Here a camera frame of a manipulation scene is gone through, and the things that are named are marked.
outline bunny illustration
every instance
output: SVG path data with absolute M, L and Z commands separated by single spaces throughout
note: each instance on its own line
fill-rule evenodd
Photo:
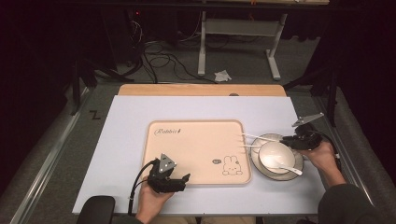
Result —
M 241 175 L 241 165 L 236 156 L 224 157 L 223 175 Z

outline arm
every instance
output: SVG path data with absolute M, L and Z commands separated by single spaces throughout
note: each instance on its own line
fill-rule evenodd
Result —
M 314 150 L 300 152 L 323 173 L 329 186 L 318 206 L 320 224 L 382 223 L 380 215 L 363 192 L 345 181 L 335 163 L 330 143 L 321 142 Z
M 139 192 L 139 205 L 137 207 L 136 218 L 142 223 L 150 223 L 163 208 L 166 201 L 174 195 L 172 193 L 157 193 L 146 182 L 147 177 L 144 178 L 145 182 Z

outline table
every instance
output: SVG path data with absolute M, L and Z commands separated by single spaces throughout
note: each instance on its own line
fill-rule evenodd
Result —
M 141 165 L 143 150 L 139 148 L 143 148 L 145 139 L 142 129 L 155 116 L 201 119 L 209 112 L 210 118 L 214 119 L 238 118 L 245 130 L 252 134 L 262 131 L 260 123 L 266 123 L 266 128 L 276 133 L 292 134 L 291 124 L 297 119 L 290 98 L 277 85 L 124 85 L 113 100 L 73 213 L 78 214 L 93 195 L 113 196 L 116 199 L 115 213 L 126 213 L 127 197 Z M 254 117 L 266 119 L 266 122 L 252 120 Z M 246 185 L 188 186 L 172 197 L 162 214 L 311 215 L 317 212 L 323 193 L 318 170 L 310 161 L 304 161 L 304 174 L 290 181 L 271 180 L 252 167 L 252 179 Z

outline tape mark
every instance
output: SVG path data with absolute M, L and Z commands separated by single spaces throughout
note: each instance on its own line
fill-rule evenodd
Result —
M 98 113 L 97 110 L 90 110 L 90 113 L 93 113 L 92 119 L 100 119 L 100 118 L 96 117 L 96 114 Z

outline wooden table edge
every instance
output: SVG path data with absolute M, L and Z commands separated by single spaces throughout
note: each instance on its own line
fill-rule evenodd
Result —
M 257 84 L 124 84 L 118 95 L 287 96 L 281 85 Z

